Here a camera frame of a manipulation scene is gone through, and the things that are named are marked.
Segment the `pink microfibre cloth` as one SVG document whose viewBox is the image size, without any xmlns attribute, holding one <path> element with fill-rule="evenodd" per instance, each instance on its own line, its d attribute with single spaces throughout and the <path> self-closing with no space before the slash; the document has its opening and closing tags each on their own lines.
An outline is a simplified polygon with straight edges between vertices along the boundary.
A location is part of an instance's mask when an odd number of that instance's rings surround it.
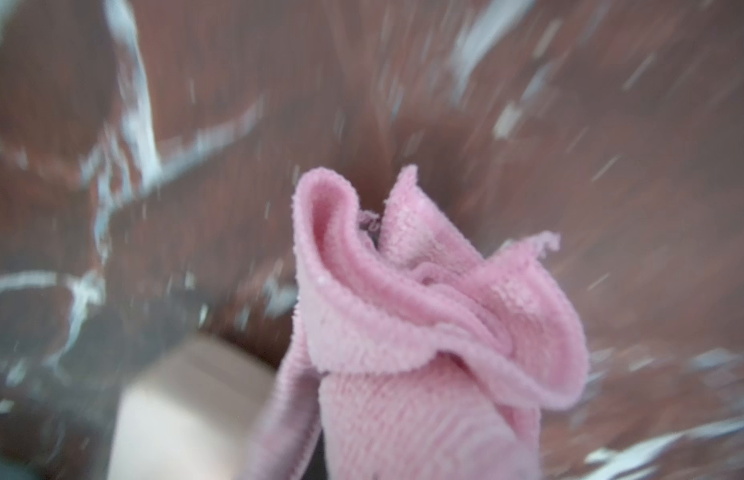
<svg viewBox="0 0 744 480">
<path fill-rule="evenodd" d="M 581 397 L 582 322 L 542 259 L 482 256 L 404 168 L 382 215 L 317 168 L 293 197 L 298 300 L 246 479 L 538 479 L 541 415 Z"/>
</svg>

